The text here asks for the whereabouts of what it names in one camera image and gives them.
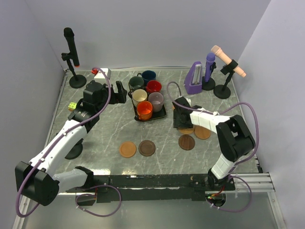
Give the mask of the woven rattan coaster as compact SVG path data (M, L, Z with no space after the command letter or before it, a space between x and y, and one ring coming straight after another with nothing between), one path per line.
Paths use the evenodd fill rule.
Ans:
M190 135L194 132L195 128L178 128L178 131L183 135Z

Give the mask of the dark wood coaster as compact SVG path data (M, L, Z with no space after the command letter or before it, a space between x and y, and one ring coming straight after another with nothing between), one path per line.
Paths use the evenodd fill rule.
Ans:
M195 146L195 140L190 135L182 135L179 137L178 144L183 150L192 150Z
M139 144L139 152L143 156L152 156L155 153L156 146L150 140L144 140Z

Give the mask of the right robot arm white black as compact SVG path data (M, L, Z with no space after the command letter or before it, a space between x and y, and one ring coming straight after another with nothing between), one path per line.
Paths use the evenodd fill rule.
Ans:
M255 140L240 115L226 116L210 112L199 106L191 107L183 96L173 101L174 127L203 127L217 134L221 154L209 169L207 183L219 190L228 179L238 162L255 148Z

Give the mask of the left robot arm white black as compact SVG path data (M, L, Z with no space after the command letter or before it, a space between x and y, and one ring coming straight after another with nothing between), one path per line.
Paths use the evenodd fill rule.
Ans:
M82 141L99 121L100 113L108 104L125 103L127 90L116 81L118 92L94 80L86 85L83 97L68 116L63 128L53 140L30 162L19 162L15 167L19 195L26 196L40 205L49 205L58 193L78 187L84 192L92 190L94 174L82 166L56 174L58 165L74 148L78 157Z

